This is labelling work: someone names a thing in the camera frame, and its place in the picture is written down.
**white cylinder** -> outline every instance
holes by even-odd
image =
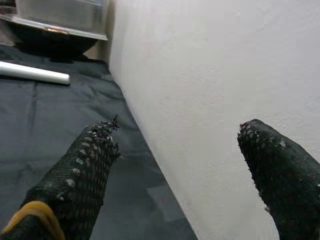
[[[0,75],[38,80],[55,84],[70,84],[70,76],[68,74],[3,61],[0,61]]]

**yellow rubber band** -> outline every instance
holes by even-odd
[[[36,216],[42,225],[52,235],[54,240],[66,240],[65,233],[61,229],[60,223],[54,214],[54,211],[42,201],[31,201],[17,211],[10,219],[2,233],[7,234],[18,225],[26,216]]]

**clear plastic container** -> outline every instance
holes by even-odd
[[[16,17],[105,35],[108,4],[108,0],[16,0]]]

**dark gray tablecloth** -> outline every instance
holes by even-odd
[[[92,240],[195,240],[121,90],[102,61],[51,62],[0,46],[0,61],[70,74],[62,86],[0,76],[0,228],[86,125],[118,114],[113,165]]]

